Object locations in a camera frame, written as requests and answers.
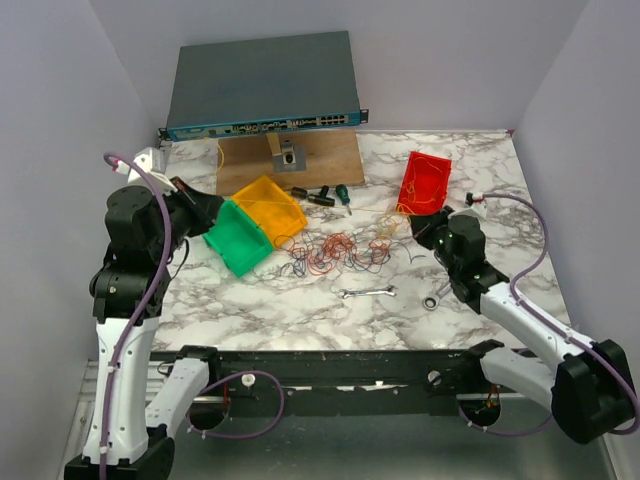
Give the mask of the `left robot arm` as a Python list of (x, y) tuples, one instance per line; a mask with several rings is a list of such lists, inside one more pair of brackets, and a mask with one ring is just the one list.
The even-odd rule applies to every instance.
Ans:
[(197, 393), (214, 393), (222, 380), (214, 347), (184, 346), (167, 385), (147, 399), (151, 348), (171, 281), (167, 264), (188, 238), (215, 224), (223, 198), (173, 177), (157, 199), (128, 185), (107, 199), (109, 244), (91, 279), (99, 361), (94, 413), (80, 454), (66, 479), (166, 479), (175, 435)]

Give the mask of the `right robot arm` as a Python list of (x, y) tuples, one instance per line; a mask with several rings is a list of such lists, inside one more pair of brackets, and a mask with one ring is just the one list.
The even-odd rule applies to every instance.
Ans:
[(596, 342), (528, 302), (487, 260), (478, 219), (445, 207), (409, 221), (416, 242), (446, 270), (456, 298), (502, 326), (532, 354), (524, 357), (499, 342), (484, 343), (476, 358), (460, 367), (467, 389), (508, 387), (548, 410), (578, 444), (638, 429), (639, 399), (620, 345)]

